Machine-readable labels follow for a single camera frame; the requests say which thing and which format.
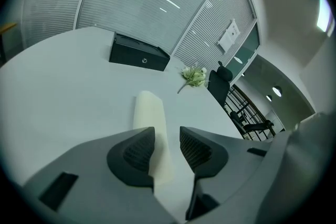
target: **chair headrest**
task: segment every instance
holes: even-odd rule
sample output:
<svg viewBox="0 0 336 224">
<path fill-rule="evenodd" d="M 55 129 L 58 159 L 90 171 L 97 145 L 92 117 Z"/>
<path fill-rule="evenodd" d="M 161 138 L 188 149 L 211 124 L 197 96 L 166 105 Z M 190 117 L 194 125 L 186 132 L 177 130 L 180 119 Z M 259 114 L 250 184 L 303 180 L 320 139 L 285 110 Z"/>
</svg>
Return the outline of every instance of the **chair headrest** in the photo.
<svg viewBox="0 0 336 224">
<path fill-rule="evenodd" d="M 232 72 L 228 70 L 227 68 L 223 67 L 223 64 L 221 61 L 218 61 L 219 67 L 217 69 L 217 75 L 225 80 L 225 81 L 231 81 L 233 78 Z"/>
</svg>

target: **flower bouquet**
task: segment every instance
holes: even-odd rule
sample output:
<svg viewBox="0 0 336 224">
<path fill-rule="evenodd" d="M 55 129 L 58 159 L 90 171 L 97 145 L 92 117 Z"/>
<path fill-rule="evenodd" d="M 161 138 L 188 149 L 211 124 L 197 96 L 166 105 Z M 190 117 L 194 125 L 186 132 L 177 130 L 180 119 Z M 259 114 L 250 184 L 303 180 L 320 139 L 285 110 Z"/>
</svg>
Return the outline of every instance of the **flower bouquet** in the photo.
<svg viewBox="0 0 336 224">
<path fill-rule="evenodd" d="M 181 72 L 182 76 L 186 79 L 184 85 L 179 89 L 179 93 L 185 86 L 190 85 L 193 87 L 201 86 L 205 83 L 206 68 L 186 67 Z"/>
</svg>

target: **yellow wooden surface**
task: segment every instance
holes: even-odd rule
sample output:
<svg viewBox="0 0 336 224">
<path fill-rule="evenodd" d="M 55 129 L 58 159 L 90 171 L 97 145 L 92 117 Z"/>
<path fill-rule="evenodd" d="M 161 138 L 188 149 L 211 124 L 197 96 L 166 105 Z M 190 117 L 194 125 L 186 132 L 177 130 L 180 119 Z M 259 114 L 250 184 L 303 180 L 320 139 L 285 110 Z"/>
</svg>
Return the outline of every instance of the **yellow wooden surface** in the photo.
<svg viewBox="0 0 336 224">
<path fill-rule="evenodd" d="M 2 35 L 4 32 L 10 30 L 11 28 L 13 28 L 16 25 L 17 25 L 17 23 L 8 23 L 8 24 L 1 25 L 0 35 Z"/>
</svg>

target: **ceiling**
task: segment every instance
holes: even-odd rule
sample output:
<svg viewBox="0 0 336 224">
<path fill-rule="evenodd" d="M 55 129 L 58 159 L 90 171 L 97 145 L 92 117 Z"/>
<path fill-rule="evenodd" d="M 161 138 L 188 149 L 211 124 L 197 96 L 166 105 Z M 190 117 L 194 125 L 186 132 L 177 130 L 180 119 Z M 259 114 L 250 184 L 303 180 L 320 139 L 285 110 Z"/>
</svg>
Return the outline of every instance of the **ceiling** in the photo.
<svg viewBox="0 0 336 224">
<path fill-rule="evenodd" d="M 263 57 L 257 56 L 244 74 L 244 80 L 260 94 L 272 96 L 270 104 L 286 128 L 294 127 L 313 113 L 295 85 Z M 274 86 L 282 88 L 281 98 L 272 91 Z"/>
<path fill-rule="evenodd" d="M 281 46 L 305 67 L 325 40 L 317 27 L 319 0 L 264 0 L 268 40 Z"/>
</svg>

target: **flower stem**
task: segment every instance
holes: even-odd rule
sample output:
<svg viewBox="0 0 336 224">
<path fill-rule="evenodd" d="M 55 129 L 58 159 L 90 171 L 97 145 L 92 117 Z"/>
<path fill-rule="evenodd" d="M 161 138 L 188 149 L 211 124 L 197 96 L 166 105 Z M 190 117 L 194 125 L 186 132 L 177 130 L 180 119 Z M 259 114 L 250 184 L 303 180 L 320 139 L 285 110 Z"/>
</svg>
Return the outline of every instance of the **flower stem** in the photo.
<svg viewBox="0 0 336 224">
<path fill-rule="evenodd" d="M 186 81 L 184 84 L 183 84 L 183 86 L 182 87 L 180 87 L 180 89 L 179 89 L 179 91 L 177 92 L 177 94 L 179 94 L 180 93 L 180 91 L 185 87 L 185 86 L 187 86 L 188 85 L 188 81 Z"/>
</svg>

